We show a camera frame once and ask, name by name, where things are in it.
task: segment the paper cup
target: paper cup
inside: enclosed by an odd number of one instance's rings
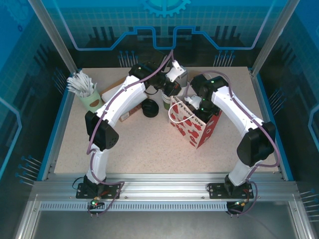
[[[95,112],[97,109],[103,106],[103,102],[99,93],[95,90],[94,93],[88,97],[79,97],[84,107],[91,112]]]
[[[163,99],[164,108],[165,108],[166,110],[169,110],[170,101],[171,101],[170,97],[166,96],[163,92],[162,92],[162,94],[161,94],[161,97],[162,97],[162,99]]]

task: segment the black cup lid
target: black cup lid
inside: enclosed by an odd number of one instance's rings
[[[146,99],[142,102],[142,110],[146,117],[153,118],[158,115],[159,106],[155,101]]]

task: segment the gear logo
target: gear logo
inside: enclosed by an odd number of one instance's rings
[[[27,20],[29,14],[27,0],[0,0],[0,6],[5,6],[17,23],[21,24]]]
[[[148,10],[150,14],[155,13],[157,17],[179,14],[181,9],[186,9],[188,3],[190,0],[142,0],[144,10]]]

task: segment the speckled tabletop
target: speckled tabletop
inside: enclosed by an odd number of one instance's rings
[[[228,75],[237,97],[258,117],[260,108],[247,67],[189,67],[188,71],[214,69]],[[128,68],[83,69],[98,82],[100,90],[127,75]],[[194,149],[179,131],[168,123],[167,110],[161,94],[151,96],[159,105],[159,114],[147,118],[142,110],[115,126],[120,135],[109,155],[109,173],[199,173],[229,172],[237,160],[236,149],[241,141],[239,132],[230,119],[222,114],[213,135],[200,148]],[[90,158],[86,155],[88,135],[85,108],[74,98],[69,120],[57,159],[55,173],[86,173]],[[264,163],[273,164],[273,154]],[[277,171],[259,168],[258,171]]]

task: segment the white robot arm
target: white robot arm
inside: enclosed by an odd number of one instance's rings
[[[154,71],[154,68],[152,69],[152,65],[149,64],[133,66],[130,71],[130,76],[126,78],[119,91],[126,89],[126,86],[148,76],[152,70]],[[180,85],[175,82],[175,79],[185,73],[186,70],[174,61],[171,70],[167,74],[156,74],[145,82],[137,83],[127,88],[114,99],[107,113],[104,114],[103,123],[98,127],[97,134],[94,137],[94,143],[92,145],[92,148],[95,150],[93,166],[92,170],[88,170],[85,180],[95,185],[99,184],[99,181],[105,180],[109,150],[115,145],[119,138],[118,134],[113,130],[113,127],[119,117],[125,112],[130,102],[138,95],[145,94],[144,91],[149,85],[163,90],[168,96],[177,95],[180,90]],[[235,168],[225,178],[225,188],[231,196],[232,192],[236,191],[236,188],[245,183],[255,165],[265,160],[268,155],[274,151],[268,139],[261,133],[261,130],[239,109],[233,102],[233,99],[236,99],[241,107],[243,107],[256,122],[262,125],[273,139],[275,138],[275,127],[271,122],[264,123],[252,114],[234,94],[231,97],[229,95],[228,84],[222,77],[207,80],[203,75],[199,75],[194,77],[191,86],[197,93],[197,96],[187,98],[186,100],[188,100],[196,110],[202,111],[200,112],[202,116],[210,119],[213,114],[212,112],[214,112],[213,109],[221,109],[235,124],[242,136],[242,141],[237,148],[239,160]],[[110,101],[98,109],[95,114],[91,112],[87,113],[86,125],[90,137],[93,128],[96,126],[97,121],[102,116]]]
[[[247,177],[253,172],[255,166],[274,151],[266,136],[234,103],[234,100],[252,119],[262,125],[273,140],[275,140],[275,126],[271,122],[264,123],[256,117],[233,92],[232,96],[230,96],[228,83],[222,77],[207,80],[203,75],[199,75],[192,80],[191,85],[197,96],[187,97],[185,100],[198,111],[206,111],[209,118],[211,117],[209,113],[212,112],[212,109],[218,107],[234,123],[242,137],[242,141],[237,148],[239,160],[225,179],[225,187],[229,187],[227,191],[230,195],[236,187],[246,182]]]
[[[135,71],[131,72],[134,75],[139,76],[141,71],[143,70],[143,65],[138,65],[138,67],[135,69]],[[183,75],[186,74],[186,70],[179,65],[177,61],[172,62],[172,68],[171,70],[165,74],[156,76],[155,79],[150,78],[145,83],[137,83],[122,93],[120,93],[114,101],[110,104],[109,109],[107,110],[107,113],[103,116],[103,121],[107,123],[110,127],[114,128],[116,122],[118,121],[119,117],[125,113],[126,109],[130,105],[130,103],[140,94],[145,94],[144,91],[146,90],[146,86],[153,85],[157,87],[158,89],[163,90],[166,92],[167,95],[173,95],[180,91],[180,85],[175,82],[177,78],[181,78]],[[114,94],[114,96],[120,92],[121,90],[125,89],[128,85],[138,82],[140,79],[137,78],[134,75],[130,75],[125,79],[125,82],[121,85],[121,87],[118,89],[118,91]],[[93,131],[93,128],[95,127],[94,124],[91,124],[93,121],[96,122],[97,118],[100,118],[105,111],[106,106],[110,103],[112,98],[106,102],[101,108],[99,108],[95,114],[88,112],[86,115],[86,122],[87,122],[87,130],[88,134],[90,135]],[[99,139],[97,137],[97,146],[95,143],[92,144],[92,149],[95,151],[94,159],[93,159],[93,171],[91,169],[88,170],[86,177],[87,179],[95,184],[98,184],[99,182],[93,177],[92,173],[98,178],[100,181],[103,181],[106,178],[106,165],[108,160],[108,155],[110,148],[115,145],[115,143],[118,140],[118,135],[114,135],[113,138],[110,140],[106,140],[105,143],[108,143],[109,145],[103,145],[101,146],[99,144]]]

